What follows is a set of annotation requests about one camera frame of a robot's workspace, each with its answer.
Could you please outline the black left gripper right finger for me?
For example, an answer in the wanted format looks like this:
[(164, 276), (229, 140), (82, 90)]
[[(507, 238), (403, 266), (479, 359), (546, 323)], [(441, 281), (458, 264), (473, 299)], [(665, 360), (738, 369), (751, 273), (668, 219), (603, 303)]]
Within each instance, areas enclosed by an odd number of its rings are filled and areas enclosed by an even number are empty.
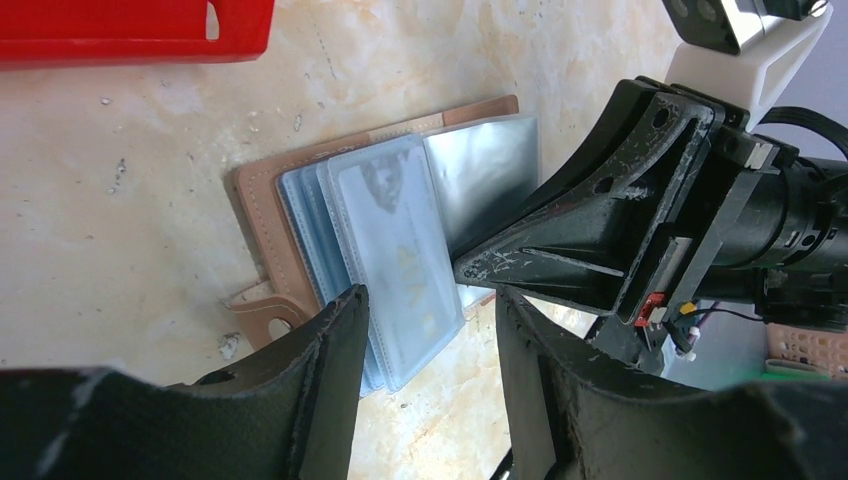
[(644, 373), (496, 293), (514, 479), (843, 479), (847, 387), (718, 392)]

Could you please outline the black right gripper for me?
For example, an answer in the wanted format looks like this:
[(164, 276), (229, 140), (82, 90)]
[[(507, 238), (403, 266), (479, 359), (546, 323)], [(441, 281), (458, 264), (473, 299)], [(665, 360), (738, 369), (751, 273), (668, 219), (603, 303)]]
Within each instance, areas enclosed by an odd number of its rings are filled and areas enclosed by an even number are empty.
[[(587, 342), (648, 373), (665, 367), (664, 342), (693, 356), (723, 303), (765, 311), (765, 269), (797, 243), (788, 230), (799, 197), (793, 176), (739, 164), (761, 144), (744, 131), (748, 118), (726, 107), (705, 161), (713, 102), (647, 78), (619, 82), (562, 167), (458, 248), (456, 280), (599, 315), (641, 292), (640, 306), (625, 310), (633, 320), (600, 318)], [(659, 260), (645, 288), (661, 231), (678, 251)]]

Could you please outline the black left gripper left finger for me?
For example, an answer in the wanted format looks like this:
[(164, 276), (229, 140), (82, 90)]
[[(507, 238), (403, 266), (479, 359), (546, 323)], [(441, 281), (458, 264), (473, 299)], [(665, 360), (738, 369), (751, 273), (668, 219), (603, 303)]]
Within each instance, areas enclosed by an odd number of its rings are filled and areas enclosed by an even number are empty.
[(1, 373), (5, 479), (343, 479), (369, 295), (347, 289), (303, 326), (193, 384), (107, 367)]

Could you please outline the white VIP card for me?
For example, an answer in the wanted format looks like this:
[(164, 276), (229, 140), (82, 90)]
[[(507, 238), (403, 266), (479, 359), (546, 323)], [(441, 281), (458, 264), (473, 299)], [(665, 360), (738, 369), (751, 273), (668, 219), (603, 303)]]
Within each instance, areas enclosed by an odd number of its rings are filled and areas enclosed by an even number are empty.
[(423, 140), (334, 157), (318, 179), (348, 275), (368, 290), (378, 369), (398, 392), (465, 323)]

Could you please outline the brown leather card holder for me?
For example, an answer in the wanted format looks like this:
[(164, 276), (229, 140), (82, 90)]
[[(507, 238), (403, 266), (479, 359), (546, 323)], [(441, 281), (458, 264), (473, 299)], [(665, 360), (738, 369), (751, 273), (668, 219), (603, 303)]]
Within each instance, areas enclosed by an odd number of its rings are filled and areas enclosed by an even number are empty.
[(233, 183), (267, 280), (232, 303), (250, 345), (299, 328), (354, 284), (370, 295), (360, 392), (402, 390), (486, 296), (450, 256), (525, 199), (535, 117), (505, 95), (255, 161)]

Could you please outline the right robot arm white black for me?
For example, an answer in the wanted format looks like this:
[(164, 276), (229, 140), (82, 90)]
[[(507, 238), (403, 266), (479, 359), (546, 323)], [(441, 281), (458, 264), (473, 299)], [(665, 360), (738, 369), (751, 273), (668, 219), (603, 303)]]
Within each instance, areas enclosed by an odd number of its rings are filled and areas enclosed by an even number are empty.
[(587, 340), (646, 372), (704, 302), (763, 323), (847, 329), (847, 164), (745, 128), (741, 107), (621, 81), (572, 157), (452, 257), (458, 282), (597, 316)]

